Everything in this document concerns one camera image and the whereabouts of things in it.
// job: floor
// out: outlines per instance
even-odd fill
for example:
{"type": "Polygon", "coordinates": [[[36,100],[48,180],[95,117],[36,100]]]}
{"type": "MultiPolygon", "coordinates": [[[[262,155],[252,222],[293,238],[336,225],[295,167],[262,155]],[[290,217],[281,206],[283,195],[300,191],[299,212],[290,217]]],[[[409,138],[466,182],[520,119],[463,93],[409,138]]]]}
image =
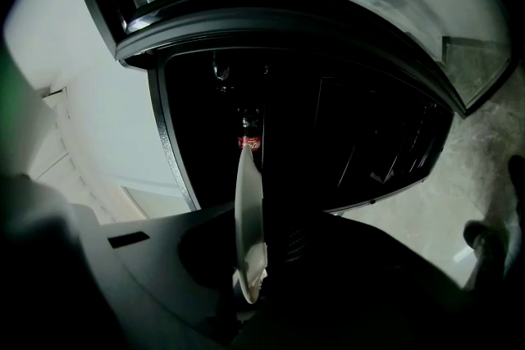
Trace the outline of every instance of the floor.
{"type": "Polygon", "coordinates": [[[463,240],[468,220],[489,221],[509,239],[508,261],[520,240],[509,158],[525,156],[525,68],[519,67],[477,112],[454,118],[445,149],[422,183],[344,217],[374,225],[464,285],[476,262],[463,240]]]}

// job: coca-cola bottle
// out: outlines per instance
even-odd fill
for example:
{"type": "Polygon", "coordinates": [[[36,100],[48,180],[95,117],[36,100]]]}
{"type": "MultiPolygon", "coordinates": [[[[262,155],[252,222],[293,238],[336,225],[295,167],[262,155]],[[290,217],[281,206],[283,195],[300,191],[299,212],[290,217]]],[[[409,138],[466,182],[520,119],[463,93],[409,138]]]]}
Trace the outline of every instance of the coca-cola bottle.
{"type": "Polygon", "coordinates": [[[242,126],[237,138],[239,148],[247,144],[252,149],[255,166],[261,170],[263,154],[263,123],[258,108],[249,107],[239,109],[242,126]]]}

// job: red label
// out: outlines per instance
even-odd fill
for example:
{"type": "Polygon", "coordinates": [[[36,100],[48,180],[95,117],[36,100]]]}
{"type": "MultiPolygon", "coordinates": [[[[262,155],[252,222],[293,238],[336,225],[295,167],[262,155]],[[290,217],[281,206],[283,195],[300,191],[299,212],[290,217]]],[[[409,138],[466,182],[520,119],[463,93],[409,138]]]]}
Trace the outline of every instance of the red label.
{"type": "Polygon", "coordinates": [[[261,136],[257,137],[239,137],[237,138],[237,141],[239,143],[239,147],[242,149],[245,144],[249,146],[250,149],[253,151],[257,151],[261,148],[261,144],[263,138],[261,136]]]}

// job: tiled floor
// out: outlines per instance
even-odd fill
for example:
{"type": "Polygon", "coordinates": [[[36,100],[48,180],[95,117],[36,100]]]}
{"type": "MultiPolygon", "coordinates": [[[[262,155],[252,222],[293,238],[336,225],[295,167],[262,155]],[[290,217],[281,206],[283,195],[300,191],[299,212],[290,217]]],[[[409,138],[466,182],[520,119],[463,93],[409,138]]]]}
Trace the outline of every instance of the tiled floor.
{"type": "Polygon", "coordinates": [[[374,225],[440,267],[460,285],[475,256],[463,240],[468,220],[485,218],[517,240],[507,162],[525,156],[525,69],[518,68],[476,113],[454,118],[430,177],[408,191],[344,217],[374,225]]]}

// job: bottle label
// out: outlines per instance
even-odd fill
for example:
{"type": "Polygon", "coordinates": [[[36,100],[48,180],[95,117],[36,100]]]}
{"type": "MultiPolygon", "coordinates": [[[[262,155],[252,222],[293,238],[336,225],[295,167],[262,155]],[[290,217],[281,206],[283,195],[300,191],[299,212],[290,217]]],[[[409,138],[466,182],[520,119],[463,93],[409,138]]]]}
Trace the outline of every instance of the bottle label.
{"type": "Polygon", "coordinates": [[[261,136],[256,137],[239,137],[237,138],[237,141],[239,143],[239,148],[243,148],[245,144],[249,146],[250,149],[252,149],[253,152],[259,150],[261,148],[261,144],[263,143],[263,138],[261,136]]]}

